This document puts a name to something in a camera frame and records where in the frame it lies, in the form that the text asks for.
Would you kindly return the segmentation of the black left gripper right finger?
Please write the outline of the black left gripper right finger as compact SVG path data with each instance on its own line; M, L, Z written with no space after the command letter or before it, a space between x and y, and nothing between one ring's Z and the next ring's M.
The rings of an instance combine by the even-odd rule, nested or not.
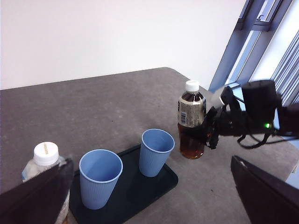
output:
M253 224L297 224L299 190L239 156L231 158L236 190Z

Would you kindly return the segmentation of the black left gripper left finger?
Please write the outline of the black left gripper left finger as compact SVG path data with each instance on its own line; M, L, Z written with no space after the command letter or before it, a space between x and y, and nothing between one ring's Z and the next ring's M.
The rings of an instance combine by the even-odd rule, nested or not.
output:
M0 195L2 224L53 224L73 180L71 159L53 166Z

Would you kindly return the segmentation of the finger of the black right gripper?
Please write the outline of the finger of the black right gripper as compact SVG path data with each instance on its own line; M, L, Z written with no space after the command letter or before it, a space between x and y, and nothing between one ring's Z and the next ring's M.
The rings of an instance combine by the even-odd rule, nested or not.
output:
M210 140L210 124L204 121L201 125L196 127L185 127L179 125L179 138L180 140L193 139L200 143L206 143Z

